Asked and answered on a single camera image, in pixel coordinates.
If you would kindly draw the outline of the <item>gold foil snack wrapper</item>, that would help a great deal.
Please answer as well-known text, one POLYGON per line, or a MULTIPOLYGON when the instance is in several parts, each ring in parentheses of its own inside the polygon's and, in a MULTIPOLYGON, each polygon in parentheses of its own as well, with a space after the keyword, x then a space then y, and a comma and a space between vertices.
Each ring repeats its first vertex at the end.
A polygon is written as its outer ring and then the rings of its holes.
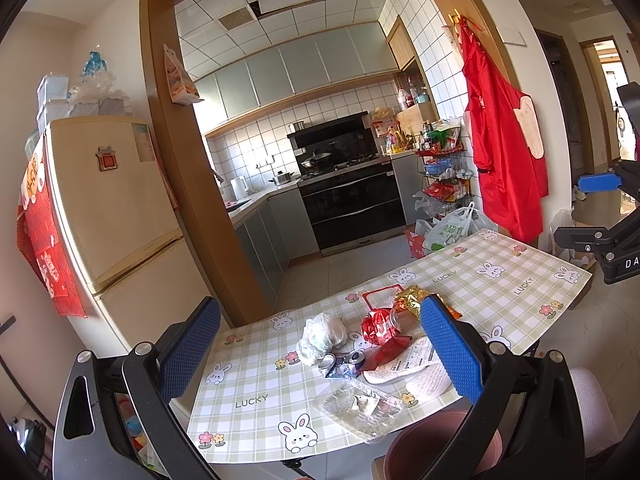
POLYGON ((395 295, 392 310, 396 313, 410 312, 420 318, 422 301, 430 294, 418 285, 410 285, 395 295))

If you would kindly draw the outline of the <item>grey upper kitchen cabinets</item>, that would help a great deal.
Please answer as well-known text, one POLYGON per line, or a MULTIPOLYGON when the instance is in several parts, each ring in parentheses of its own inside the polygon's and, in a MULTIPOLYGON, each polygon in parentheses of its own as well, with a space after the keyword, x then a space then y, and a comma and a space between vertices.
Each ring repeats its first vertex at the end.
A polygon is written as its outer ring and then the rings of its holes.
POLYGON ((200 79, 194 113, 209 131, 296 94, 391 70, 398 65, 380 24, 334 28, 259 51, 200 79))

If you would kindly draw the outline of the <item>white green shopping bag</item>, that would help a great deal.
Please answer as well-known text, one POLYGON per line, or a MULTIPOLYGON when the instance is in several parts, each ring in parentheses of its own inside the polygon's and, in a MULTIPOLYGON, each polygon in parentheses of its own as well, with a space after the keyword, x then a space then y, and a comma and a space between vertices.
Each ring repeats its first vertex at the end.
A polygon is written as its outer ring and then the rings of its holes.
POLYGON ((481 230, 497 231, 492 222, 473 202, 448 212, 434 224, 418 220, 414 240, 424 254, 451 246, 481 230))

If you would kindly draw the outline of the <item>checked bunny tablecloth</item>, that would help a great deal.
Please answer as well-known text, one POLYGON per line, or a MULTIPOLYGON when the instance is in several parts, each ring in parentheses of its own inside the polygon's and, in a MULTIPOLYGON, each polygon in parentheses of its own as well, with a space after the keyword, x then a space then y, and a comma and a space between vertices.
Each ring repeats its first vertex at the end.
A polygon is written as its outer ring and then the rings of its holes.
POLYGON ((374 441, 457 401, 419 304, 527 351, 589 273, 483 230, 408 266, 215 339, 186 433, 212 464, 294 460, 374 441))

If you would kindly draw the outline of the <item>grey kitchen cabinets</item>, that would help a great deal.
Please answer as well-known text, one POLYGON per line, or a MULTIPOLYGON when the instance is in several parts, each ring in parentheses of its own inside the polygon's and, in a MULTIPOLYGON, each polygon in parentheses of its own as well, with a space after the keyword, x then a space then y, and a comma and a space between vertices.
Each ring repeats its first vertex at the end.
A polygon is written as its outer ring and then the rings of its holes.
POLYGON ((209 131, 296 94, 391 70, 398 65, 380 24, 334 28, 259 51, 200 79, 194 113, 209 131))
POLYGON ((229 217, 273 310, 292 261, 320 252, 300 189, 296 182, 267 188, 234 203, 229 217))

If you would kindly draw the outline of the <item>pink trash bin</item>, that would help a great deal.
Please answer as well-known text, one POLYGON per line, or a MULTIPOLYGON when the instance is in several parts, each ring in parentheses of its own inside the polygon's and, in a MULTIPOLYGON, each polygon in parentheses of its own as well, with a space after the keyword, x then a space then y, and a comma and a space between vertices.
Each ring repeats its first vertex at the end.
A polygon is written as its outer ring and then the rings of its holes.
POLYGON ((381 479, 420 479, 467 414, 462 410, 442 410, 401 430, 380 460, 381 479))

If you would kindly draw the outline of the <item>red apron on hook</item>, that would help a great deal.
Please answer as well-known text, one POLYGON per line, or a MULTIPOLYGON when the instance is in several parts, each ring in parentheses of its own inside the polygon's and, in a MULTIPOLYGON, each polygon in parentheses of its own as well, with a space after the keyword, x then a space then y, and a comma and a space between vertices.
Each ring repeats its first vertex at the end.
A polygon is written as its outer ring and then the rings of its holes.
POLYGON ((464 16, 458 38, 484 213, 516 240, 532 242, 544 230, 540 201, 549 193, 533 99, 502 76, 464 16))

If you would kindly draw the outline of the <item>blue white crumpled wrapper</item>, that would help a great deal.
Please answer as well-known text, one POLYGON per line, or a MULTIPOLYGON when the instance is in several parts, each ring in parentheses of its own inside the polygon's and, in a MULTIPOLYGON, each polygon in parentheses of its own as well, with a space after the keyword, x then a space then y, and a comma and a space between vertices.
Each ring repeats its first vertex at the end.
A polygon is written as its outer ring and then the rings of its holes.
POLYGON ((318 364, 318 369, 325 378, 356 378, 366 362, 366 355, 361 351, 343 354, 327 354, 318 364))

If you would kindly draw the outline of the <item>clear plastic food tray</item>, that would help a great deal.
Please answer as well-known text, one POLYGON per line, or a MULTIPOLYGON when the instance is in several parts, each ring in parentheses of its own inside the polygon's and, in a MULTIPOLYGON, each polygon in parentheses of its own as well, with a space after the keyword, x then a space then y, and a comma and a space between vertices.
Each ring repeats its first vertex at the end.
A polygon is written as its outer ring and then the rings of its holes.
POLYGON ((374 441, 392 432, 405 404, 396 396, 356 379, 332 379, 312 406, 354 436, 374 441))

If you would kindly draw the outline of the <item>white foam net sleeve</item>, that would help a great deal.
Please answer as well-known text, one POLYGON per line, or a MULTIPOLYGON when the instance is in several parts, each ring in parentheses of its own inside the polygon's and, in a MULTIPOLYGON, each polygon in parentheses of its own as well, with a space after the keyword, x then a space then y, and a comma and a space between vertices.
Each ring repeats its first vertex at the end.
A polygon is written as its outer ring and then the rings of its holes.
POLYGON ((408 406, 431 402, 445 393, 451 386, 451 379, 442 363, 436 362, 411 377, 406 383, 402 400, 408 406))

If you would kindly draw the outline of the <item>black range hood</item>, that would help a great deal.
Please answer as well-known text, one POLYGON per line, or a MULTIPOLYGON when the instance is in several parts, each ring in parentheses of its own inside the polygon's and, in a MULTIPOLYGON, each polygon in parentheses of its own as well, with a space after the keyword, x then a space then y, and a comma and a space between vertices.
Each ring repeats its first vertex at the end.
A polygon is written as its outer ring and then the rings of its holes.
POLYGON ((368 112, 300 129, 289 133, 288 140, 303 176, 322 174, 378 154, 368 112))

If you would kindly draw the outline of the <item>white plastic bag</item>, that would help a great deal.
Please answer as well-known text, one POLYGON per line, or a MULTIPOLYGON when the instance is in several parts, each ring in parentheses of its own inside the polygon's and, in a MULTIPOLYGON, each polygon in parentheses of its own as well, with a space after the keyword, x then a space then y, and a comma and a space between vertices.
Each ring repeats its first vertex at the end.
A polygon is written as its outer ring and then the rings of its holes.
POLYGON ((346 339, 346 327, 334 315, 319 313, 307 318, 302 338, 296 344, 299 361, 308 366, 317 365, 332 349, 341 347, 346 339))

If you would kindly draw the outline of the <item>white insole with label card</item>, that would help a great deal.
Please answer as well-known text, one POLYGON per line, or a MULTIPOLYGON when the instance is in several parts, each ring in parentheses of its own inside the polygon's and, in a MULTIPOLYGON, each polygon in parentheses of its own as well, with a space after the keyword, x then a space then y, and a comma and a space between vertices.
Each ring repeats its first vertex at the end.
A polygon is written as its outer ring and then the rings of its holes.
POLYGON ((401 354, 375 370, 366 370, 363 378, 371 385, 383 385, 394 380, 422 372, 428 366, 439 363, 439 357, 427 337, 413 341, 401 354))

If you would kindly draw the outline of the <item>red cloth on fridge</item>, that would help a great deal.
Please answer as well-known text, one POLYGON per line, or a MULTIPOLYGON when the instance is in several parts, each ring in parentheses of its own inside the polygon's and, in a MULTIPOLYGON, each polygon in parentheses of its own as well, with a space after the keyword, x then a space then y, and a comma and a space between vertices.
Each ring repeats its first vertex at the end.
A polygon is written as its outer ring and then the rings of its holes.
POLYGON ((61 316, 86 318, 56 224, 42 136, 27 163, 17 206, 16 246, 61 316))

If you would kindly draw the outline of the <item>white electric kettle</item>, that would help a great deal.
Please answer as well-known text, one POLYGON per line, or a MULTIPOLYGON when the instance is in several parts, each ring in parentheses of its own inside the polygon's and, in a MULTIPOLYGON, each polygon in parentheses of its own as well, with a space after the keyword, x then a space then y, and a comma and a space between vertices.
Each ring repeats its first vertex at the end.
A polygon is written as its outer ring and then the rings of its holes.
POLYGON ((250 186, 244 176, 239 176, 230 181, 233 195, 240 202, 250 196, 250 186))

